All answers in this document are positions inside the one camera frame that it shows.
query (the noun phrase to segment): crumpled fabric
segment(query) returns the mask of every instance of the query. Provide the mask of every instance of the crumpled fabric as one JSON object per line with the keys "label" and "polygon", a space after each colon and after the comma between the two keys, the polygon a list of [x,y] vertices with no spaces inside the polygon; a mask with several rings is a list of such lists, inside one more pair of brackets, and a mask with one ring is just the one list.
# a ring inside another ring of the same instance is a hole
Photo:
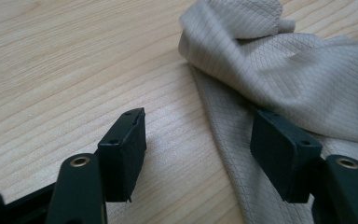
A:
{"label": "crumpled fabric", "polygon": [[358,41],[291,33],[275,0],[199,0],[180,18],[188,60],[250,223],[312,223],[310,206],[282,202],[249,144],[255,109],[273,110],[311,133],[323,157],[358,160]]}

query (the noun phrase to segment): towel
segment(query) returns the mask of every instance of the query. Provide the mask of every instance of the towel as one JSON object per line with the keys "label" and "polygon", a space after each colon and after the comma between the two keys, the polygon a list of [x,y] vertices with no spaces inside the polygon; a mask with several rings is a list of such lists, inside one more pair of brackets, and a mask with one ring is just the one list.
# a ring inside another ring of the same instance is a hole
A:
{"label": "towel", "polygon": [[199,0],[180,18],[213,137],[250,223],[313,223],[309,203],[282,201],[250,153],[258,107],[358,160],[358,41],[293,33],[276,0]]}

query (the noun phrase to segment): beige fabric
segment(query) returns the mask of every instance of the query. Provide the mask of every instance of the beige fabric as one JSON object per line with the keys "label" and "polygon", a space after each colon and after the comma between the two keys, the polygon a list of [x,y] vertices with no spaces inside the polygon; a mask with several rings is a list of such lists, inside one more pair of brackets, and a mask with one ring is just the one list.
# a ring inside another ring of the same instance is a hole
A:
{"label": "beige fabric", "polygon": [[198,1],[181,17],[179,51],[251,223],[312,222],[312,200],[283,203],[250,154],[255,106],[315,133],[324,156],[358,160],[358,42],[279,34],[294,28],[281,13],[273,0]]}

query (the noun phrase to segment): wooden surface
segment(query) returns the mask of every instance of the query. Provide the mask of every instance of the wooden surface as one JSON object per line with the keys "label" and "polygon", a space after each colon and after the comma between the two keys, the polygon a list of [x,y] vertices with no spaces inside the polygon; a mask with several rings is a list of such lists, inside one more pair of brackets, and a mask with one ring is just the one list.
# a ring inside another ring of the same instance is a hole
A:
{"label": "wooden surface", "polygon": [[[242,223],[197,87],[177,52],[194,1],[0,1],[0,192],[6,202],[93,152],[144,107],[147,152],[133,203],[110,223]],[[282,1],[297,32],[358,39],[358,1]]]}

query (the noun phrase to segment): gray cloth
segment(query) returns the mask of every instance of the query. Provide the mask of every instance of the gray cloth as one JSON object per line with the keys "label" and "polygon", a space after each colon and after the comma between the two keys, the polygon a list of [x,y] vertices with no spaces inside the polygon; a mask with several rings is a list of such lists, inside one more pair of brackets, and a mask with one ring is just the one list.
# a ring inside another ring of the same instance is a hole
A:
{"label": "gray cloth", "polygon": [[311,223],[310,205],[282,202],[250,154],[256,106],[278,112],[358,160],[358,42],[280,34],[278,1],[198,1],[180,21],[180,53],[200,95],[242,211],[251,223]]}

